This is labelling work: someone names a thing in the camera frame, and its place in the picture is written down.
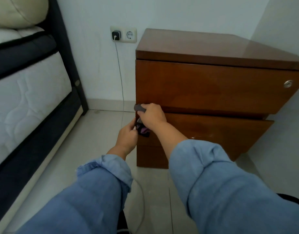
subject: charging cable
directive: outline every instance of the charging cable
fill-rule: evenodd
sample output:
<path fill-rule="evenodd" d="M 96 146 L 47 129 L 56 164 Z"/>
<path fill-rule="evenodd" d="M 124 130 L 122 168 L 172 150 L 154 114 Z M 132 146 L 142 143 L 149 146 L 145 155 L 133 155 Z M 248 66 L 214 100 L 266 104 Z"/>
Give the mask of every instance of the charging cable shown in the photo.
<path fill-rule="evenodd" d="M 117 50 L 117 44 L 116 42 L 115 43 L 115 47 L 116 47 L 116 53 L 117 53 L 117 60 L 118 60 L 118 67 L 119 67 L 119 74 L 120 74 L 120 81 L 121 81 L 121 92 L 122 92 L 122 117 L 121 117 L 121 128 L 122 128 L 122 122 L 123 122 L 123 119 L 124 119 L 124 87 L 123 87 L 123 84 L 122 84 L 122 76 L 121 76 L 121 70 L 120 70 L 120 63 L 119 63 L 119 56 L 118 56 L 118 50 Z M 143 188 L 140 184 L 140 182 L 135 179 L 134 177 L 132 177 L 133 180 L 136 181 L 136 183 L 139 185 L 140 189 L 141 189 L 141 192 L 142 192 L 142 202 L 143 202 L 143 214 L 142 214 L 142 219 L 141 219 L 141 222 L 140 224 L 138 225 L 136 231 L 134 234 L 137 234 L 137 232 L 139 231 L 143 221 L 144 221 L 144 218 L 145 218 L 145 197 L 144 197 L 144 191 L 143 191 Z"/>

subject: pillow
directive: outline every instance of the pillow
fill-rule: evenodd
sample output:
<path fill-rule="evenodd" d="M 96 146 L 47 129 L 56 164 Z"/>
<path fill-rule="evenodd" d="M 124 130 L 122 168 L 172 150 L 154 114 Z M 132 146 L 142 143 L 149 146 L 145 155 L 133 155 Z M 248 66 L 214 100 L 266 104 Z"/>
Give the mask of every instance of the pillow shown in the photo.
<path fill-rule="evenodd" d="M 48 0 L 0 0 L 0 28 L 21 29 L 42 22 Z"/>

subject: person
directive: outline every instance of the person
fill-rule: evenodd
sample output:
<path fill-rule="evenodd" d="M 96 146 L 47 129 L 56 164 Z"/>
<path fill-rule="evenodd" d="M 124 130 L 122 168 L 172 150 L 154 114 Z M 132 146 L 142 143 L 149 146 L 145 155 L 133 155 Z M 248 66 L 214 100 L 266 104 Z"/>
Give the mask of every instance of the person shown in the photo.
<path fill-rule="evenodd" d="M 144 125 L 159 138 L 171 177 L 200 233 L 299 233 L 299 205 L 280 198 L 258 177 L 231 162 L 218 144 L 190 140 L 170 125 L 161 107 L 143 104 Z M 116 145 L 77 169 L 77 181 L 51 199 L 17 234 L 116 233 L 131 191 L 126 156 L 135 148 L 135 119 Z"/>

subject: brown drawer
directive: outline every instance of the brown drawer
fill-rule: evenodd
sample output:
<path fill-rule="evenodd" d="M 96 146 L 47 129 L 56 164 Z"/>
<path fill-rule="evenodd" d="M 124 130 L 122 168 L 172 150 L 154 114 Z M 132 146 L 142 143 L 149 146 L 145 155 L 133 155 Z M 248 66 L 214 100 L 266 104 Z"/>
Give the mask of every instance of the brown drawer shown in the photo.
<path fill-rule="evenodd" d="M 299 71 L 136 60 L 137 103 L 167 112 L 275 114 L 298 89 Z"/>
<path fill-rule="evenodd" d="M 251 146 L 273 124 L 268 120 L 249 120 L 214 116 L 195 116 L 166 113 L 167 121 L 189 139 L 206 140 L 220 144 L 232 161 L 241 153 L 246 153 Z M 168 165 L 155 135 L 149 138 L 139 136 L 137 144 L 138 166 L 155 168 Z"/>

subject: wooden cabinet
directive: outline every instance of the wooden cabinet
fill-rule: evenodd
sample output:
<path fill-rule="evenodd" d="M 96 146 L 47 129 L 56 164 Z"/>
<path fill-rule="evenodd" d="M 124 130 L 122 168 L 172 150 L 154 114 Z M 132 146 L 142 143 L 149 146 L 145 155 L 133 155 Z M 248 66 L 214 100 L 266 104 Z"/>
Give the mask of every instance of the wooden cabinet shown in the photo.
<path fill-rule="evenodd" d="M 147 29 L 136 58 L 136 103 L 161 105 L 185 136 L 220 144 L 233 161 L 299 89 L 298 56 L 234 35 Z M 168 167 L 153 132 L 139 136 L 137 165 Z"/>

